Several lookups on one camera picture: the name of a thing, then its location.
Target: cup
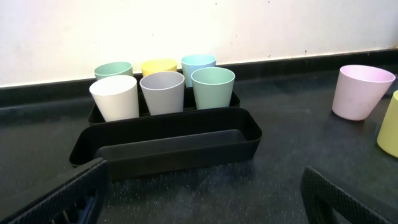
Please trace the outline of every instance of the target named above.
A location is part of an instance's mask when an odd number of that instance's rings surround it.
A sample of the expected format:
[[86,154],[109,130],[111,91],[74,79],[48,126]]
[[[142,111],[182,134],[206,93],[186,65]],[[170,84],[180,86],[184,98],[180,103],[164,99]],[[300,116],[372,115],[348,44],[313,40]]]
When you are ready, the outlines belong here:
[[395,91],[384,117],[377,143],[392,156],[398,157],[398,91]]
[[215,67],[216,57],[209,54],[188,55],[181,59],[181,66],[185,76],[185,86],[192,87],[192,72],[199,68]]
[[177,71],[177,63],[173,59],[148,60],[141,65],[142,75],[147,76],[156,72]]
[[367,118],[395,79],[394,74],[380,68],[364,65],[341,67],[333,112],[353,121]]
[[229,106],[235,74],[226,68],[208,67],[191,75],[197,109]]
[[184,76],[178,72],[157,72],[139,82],[150,115],[182,112]]
[[97,80],[110,77],[113,75],[130,75],[132,76],[132,65],[128,62],[113,62],[97,67],[94,70]]
[[139,117],[137,80],[132,76],[102,78],[90,86],[90,93],[107,122]]

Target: white wall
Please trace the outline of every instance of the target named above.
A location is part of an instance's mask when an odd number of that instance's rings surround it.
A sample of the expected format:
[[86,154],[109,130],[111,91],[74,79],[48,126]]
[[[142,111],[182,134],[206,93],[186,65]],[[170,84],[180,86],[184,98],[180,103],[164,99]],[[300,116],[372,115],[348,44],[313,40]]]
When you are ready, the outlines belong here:
[[386,49],[398,0],[0,1],[0,86],[93,78],[102,63],[217,63]]

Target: dark granite surface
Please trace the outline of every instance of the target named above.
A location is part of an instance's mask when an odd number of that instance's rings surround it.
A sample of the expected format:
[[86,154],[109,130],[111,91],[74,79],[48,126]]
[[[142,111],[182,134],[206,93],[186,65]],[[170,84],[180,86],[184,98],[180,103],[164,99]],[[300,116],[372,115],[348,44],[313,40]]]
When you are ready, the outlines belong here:
[[[337,71],[245,80],[234,90],[263,131],[253,160],[113,182],[98,223],[307,223],[299,181],[314,165],[398,207],[398,159],[376,145],[390,99],[363,122],[331,113]],[[0,198],[70,169],[91,98],[0,109]]]

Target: pink cup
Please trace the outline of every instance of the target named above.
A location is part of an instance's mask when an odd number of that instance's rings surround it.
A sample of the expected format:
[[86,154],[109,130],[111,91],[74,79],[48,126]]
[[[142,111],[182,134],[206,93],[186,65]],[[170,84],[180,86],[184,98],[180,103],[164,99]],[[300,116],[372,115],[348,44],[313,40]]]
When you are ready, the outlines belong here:
[[340,68],[332,110],[353,121],[366,119],[396,76],[380,68],[346,65]]

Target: rectangular container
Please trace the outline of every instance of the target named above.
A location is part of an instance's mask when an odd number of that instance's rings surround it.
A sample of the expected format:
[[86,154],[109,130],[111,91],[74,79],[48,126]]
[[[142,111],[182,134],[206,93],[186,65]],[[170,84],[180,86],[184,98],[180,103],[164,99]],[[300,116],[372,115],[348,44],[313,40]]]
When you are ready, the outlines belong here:
[[[240,104],[241,101],[239,100],[238,96],[234,93],[234,91],[232,91],[231,102],[229,103],[229,106],[239,107]],[[150,116],[149,109],[144,98],[144,94],[141,91],[138,92],[138,107],[139,107],[140,117]],[[192,87],[185,88],[183,111],[193,111],[193,110],[197,110],[195,96],[193,94],[193,88]],[[88,117],[88,122],[90,125],[105,123],[105,120],[102,117],[100,109],[98,109],[97,105],[94,105],[93,109],[91,110],[91,113]]]
[[86,128],[69,161],[78,167],[103,157],[112,179],[125,179],[248,160],[261,135],[252,116],[241,108],[149,116]]

